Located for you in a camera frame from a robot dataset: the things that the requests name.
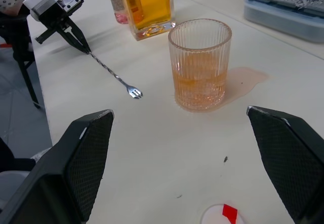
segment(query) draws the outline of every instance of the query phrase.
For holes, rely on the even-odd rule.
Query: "white table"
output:
[[[319,58],[324,59],[324,44],[316,44],[316,43],[304,41],[302,39],[295,38],[291,35],[284,34],[282,32],[246,20],[243,16],[244,0],[192,0],[192,1],[202,4],[212,10],[215,10],[221,14],[229,16],[250,27],[258,29],[259,31],[266,33],[274,38],[277,38],[285,43],[288,43],[292,46],[295,46],[310,54],[313,54]]]
[[[209,206],[227,203],[248,224],[292,224],[245,112],[251,104],[283,110],[324,135],[323,60],[193,1],[175,0],[175,9],[178,22],[209,17],[227,23],[233,31],[229,67],[248,66],[270,79],[212,113],[184,111],[174,101],[167,34],[135,41],[126,25],[116,23],[109,0],[85,0],[72,19],[93,53],[140,88],[142,99],[132,99],[59,35],[33,42],[53,143],[74,119],[115,112],[89,223],[198,224]],[[31,18],[28,23],[33,38],[44,30]]]

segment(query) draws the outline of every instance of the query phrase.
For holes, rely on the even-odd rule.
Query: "plastic container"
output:
[[[324,43],[324,18],[293,12],[254,0],[245,0],[244,17],[252,22],[314,43]]]

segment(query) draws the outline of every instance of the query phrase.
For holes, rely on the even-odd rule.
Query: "white round object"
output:
[[[0,0],[0,12],[16,16],[22,6],[21,0]]]
[[[224,205],[213,205],[207,209],[201,218],[200,224],[231,224],[227,217],[223,216]],[[245,224],[237,212],[236,224]]]

